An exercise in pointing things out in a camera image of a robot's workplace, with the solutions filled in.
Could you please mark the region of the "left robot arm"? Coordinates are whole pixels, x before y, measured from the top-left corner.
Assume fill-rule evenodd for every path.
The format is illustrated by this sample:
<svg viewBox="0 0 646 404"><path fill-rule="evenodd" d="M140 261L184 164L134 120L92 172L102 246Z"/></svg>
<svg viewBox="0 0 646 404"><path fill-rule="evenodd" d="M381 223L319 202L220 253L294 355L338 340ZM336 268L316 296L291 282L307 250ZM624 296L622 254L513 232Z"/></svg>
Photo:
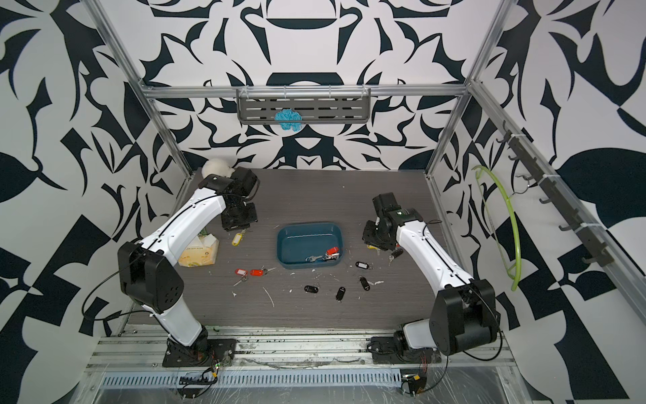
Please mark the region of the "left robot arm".
<svg viewBox="0 0 646 404"><path fill-rule="evenodd" d="M216 217L226 231L244 230L256 222L252 197L258 188L257 175L248 168L237 168L228 177L209 174L159 229L119 248L122 293L149 312L171 342L207 350L208 333L183 298L184 282L175 266L190 242Z"/></svg>

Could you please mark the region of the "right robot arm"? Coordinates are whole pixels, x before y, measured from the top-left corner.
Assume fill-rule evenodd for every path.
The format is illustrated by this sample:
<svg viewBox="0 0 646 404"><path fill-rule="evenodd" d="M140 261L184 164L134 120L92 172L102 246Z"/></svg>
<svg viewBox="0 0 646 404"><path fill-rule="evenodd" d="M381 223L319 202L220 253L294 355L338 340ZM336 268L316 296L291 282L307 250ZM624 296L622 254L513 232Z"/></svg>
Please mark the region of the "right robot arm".
<svg viewBox="0 0 646 404"><path fill-rule="evenodd" d="M411 256L435 294L429 318L406 323L394 333L400 352L435 348L443 355L493 343L500 335L496 293L474 279L445 251L414 209L402 208L394 194L373 198L376 219L366 222L363 241L381 250L400 248Z"/></svg>

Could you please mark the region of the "long yellow key tag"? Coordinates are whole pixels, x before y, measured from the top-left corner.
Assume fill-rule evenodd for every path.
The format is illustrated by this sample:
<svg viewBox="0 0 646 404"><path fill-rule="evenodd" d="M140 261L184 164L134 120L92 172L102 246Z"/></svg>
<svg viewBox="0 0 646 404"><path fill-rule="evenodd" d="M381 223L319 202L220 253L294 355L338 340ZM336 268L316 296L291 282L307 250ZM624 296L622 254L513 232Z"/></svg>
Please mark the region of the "long yellow key tag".
<svg viewBox="0 0 646 404"><path fill-rule="evenodd" d="M245 231L237 232L237 234L235 235L235 237L233 237L231 241L231 245L234 247L237 247L241 243L244 235L245 235Z"/></svg>

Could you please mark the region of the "teal plastic storage box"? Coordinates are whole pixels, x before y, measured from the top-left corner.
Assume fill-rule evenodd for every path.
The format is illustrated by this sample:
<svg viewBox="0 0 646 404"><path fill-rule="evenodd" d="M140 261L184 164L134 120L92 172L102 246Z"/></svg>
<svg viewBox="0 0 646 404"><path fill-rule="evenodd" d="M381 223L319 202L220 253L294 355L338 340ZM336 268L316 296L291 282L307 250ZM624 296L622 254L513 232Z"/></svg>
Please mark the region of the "teal plastic storage box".
<svg viewBox="0 0 646 404"><path fill-rule="evenodd" d="M339 247L339 254L326 251ZM277 235L276 255L285 269L316 269L339 264L344 255L341 228L332 222L287 225Z"/></svg>

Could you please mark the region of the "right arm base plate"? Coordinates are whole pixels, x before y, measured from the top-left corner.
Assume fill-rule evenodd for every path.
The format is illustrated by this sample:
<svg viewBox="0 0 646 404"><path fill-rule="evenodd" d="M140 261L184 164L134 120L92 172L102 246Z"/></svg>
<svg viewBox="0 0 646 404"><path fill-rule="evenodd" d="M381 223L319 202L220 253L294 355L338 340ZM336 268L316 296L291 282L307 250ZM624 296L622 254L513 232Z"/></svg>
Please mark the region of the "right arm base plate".
<svg viewBox="0 0 646 404"><path fill-rule="evenodd" d="M370 338L366 350L378 365L434 365L442 362L442 355L435 348L409 348L395 337Z"/></svg>

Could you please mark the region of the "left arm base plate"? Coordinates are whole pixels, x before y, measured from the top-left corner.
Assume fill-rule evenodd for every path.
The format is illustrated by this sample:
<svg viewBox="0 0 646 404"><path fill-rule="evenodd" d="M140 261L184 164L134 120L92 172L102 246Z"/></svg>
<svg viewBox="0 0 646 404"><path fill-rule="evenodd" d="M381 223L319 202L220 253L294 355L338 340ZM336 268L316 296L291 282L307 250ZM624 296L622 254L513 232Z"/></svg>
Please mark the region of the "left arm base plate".
<svg viewBox="0 0 646 404"><path fill-rule="evenodd" d="M234 338L209 338L203 340L203 343L205 346L201 348L186 347L168 338L163 368L229 365L235 357L237 340Z"/></svg>

